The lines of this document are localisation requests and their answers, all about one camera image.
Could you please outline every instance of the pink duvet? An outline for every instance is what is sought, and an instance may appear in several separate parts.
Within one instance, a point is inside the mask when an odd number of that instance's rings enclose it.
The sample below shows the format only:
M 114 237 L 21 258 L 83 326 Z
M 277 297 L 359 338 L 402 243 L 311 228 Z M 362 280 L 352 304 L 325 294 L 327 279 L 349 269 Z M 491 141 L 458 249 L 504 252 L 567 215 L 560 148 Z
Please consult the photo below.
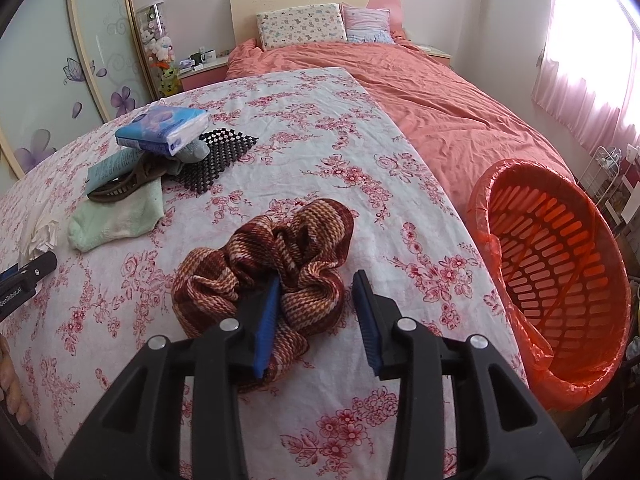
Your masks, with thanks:
M 498 160 L 535 160 L 572 178 L 551 143 L 508 108 L 410 42 L 396 41 L 313 43 L 264 52 L 248 40 L 231 53 L 226 78 L 345 68 L 407 136 L 463 220 L 474 184 Z

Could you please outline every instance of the tissue pack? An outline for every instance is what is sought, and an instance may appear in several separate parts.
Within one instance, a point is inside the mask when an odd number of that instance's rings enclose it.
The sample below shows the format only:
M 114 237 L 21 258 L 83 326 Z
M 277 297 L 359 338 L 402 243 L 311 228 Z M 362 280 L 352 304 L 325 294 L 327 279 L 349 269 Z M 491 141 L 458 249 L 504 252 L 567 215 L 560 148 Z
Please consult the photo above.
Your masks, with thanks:
M 116 142 L 160 155 L 174 155 L 207 129 L 205 110 L 153 106 L 116 130 Z

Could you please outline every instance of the patterned pillow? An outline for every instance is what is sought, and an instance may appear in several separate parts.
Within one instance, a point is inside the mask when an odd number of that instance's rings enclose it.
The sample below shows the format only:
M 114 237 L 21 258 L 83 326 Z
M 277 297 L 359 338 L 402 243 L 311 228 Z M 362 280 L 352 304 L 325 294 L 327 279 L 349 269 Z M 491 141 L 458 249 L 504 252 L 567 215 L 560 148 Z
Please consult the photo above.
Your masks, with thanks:
M 340 4 L 349 43 L 393 43 L 389 9 L 362 9 Z
M 347 41 L 338 4 L 317 4 L 259 12 L 264 50 L 318 41 Z

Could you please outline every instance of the butterfly decal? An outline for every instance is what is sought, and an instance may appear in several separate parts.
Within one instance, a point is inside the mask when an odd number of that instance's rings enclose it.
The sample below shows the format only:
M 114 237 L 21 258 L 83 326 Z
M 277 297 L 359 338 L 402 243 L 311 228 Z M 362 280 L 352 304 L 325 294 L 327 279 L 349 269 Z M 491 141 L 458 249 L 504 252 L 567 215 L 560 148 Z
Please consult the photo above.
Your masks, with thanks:
M 47 147 L 50 139 L 49 130 L 36 130 L 31 137 L 31 151 L 26 148 L 18 148 L 14 151 L 15 158 L 24 173 L 29 173 L 45 158 L 56 152 L 55 148 Z
M 104 67 L 98 70 L 98 72 L 95 71 L 95 61 L 93 59 L 91 60 L 89 68 L 91 69 L 91 73 L 95 74 L 97 77 L 104 77 L 107 75 L 107 69 Z M 62 70 L 65 71 L 65 85 L 69 81 L 76 81 L 78 83 L 86 81 L 82 66 L 72 57 L 66 58 L 66 66 L 63 66 Z

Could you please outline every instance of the black rubber mat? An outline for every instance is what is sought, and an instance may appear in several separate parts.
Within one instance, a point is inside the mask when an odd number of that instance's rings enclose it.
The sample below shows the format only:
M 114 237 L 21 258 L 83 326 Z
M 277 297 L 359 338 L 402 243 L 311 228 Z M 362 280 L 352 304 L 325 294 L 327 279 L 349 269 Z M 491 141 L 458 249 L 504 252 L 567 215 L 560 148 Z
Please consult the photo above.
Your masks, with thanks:
M 200 140 L 204 140 L 209 146 L 209 155 L 200 162 L 185 164 L 180 174 L 172 177 L 197 194 L 208 191 L 220 173 L 258 142 L 256 137 L 226 128 L 201 134 Z

